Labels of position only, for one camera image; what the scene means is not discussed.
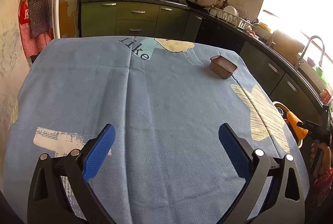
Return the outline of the person's right hand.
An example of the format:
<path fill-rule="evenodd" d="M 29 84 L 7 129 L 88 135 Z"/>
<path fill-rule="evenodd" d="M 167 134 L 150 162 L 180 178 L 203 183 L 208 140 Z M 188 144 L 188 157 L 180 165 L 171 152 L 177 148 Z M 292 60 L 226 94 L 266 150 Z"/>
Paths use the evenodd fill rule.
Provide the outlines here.
<path fill-rule="evenodd" d="M 314 161 L 316 153 L 321 151 L 323 153 L 322 161 L 319 165 L 317 178 L 328 175 L 331 169 L 331 149 L 326 143 L 313 143 L 311 148 L 310 162 Z"/>

